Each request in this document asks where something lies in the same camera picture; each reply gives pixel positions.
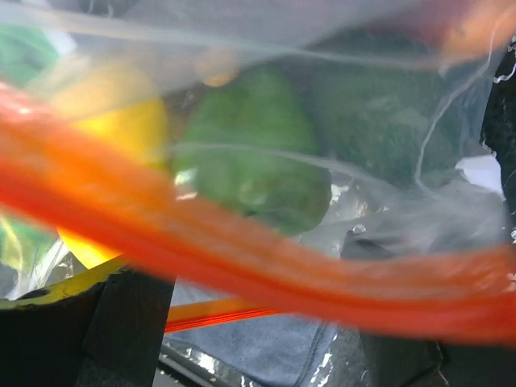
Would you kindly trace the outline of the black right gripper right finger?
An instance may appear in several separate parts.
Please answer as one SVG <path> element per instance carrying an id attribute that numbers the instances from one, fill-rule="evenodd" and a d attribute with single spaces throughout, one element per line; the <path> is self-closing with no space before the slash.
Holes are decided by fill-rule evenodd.
<path id="1" fill-rule="evenodd" d="M 373 386 L 514 386 L 515 350 L 360 332 Z"/>

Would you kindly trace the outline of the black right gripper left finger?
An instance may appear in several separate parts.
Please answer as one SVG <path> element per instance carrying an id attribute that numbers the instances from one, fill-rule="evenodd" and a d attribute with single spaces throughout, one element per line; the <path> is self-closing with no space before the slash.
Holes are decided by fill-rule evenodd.
<path id="1" fill-rule="evenodd" d="M 104 264 L 1 300 L 3 386 L 150 386 L 173 282 Z"/>

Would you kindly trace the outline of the clear zip top bag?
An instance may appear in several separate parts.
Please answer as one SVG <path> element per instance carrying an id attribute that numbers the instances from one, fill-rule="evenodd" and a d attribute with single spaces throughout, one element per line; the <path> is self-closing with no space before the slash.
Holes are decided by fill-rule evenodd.
<path id="1" fill-rule="evenodd" d="M 1 79 L 1 204 L 162 278 L 371 333 L 515 342 L 515 248 L 480 143 L 515 37 L 512 1 L 4 1 L 1 24 L 57 50 L 24 87 Z M 152 84 L 169 139 L 135 160 L 73 127 L 54 96 L 96 68 Z M 287 235 L 174 183 L 211 89 L 269 66 L 292 84 L 327 169 L 321 223 Z"/>

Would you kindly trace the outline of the yellow fake lemon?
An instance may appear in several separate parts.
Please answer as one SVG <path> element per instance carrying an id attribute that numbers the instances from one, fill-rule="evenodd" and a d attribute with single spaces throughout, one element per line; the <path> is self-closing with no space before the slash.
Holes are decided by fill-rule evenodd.
<path id="1" fill-rule="evenodd" d="M 131 94 L 148 92 L 152 84 L 134 69 L 96 68 L 52 99 L 73 127 L 141 161 L 169 139 L 169 120 L 161 98 L 116 108 Z"/>

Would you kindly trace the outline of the green fake pepper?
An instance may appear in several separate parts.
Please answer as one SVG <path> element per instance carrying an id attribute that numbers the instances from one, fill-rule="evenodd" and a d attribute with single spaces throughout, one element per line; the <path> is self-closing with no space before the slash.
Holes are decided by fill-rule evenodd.
<path id="1" fill-rule="evenodd" d="M 315 228 L 331 201 L 327 169 L 280 156 L 320 156 L 314 125 L 289 80 L 269 66 L 209 90 L 173 156 L 176 186 L 287 235 Z"/>

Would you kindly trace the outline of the folded dark blue towel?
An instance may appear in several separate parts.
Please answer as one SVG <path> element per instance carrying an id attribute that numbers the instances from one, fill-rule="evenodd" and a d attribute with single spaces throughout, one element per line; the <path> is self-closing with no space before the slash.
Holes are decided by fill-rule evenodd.
<path id="1" fill-rule="evenodd" d="M 263 386 L 306 386 L 337 332 L 319 320 L 280 314 L 167 334 Z"/>

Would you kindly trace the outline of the green cloth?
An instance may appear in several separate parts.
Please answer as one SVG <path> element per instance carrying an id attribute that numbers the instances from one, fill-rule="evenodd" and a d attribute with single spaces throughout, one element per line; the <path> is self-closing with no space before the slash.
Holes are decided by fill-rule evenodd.
<path id="1" fill-rule="evenodd" d="M 34 27 L 1 24 L 1 79 L 24 87 L 59 58 L 47 36 Z"/>

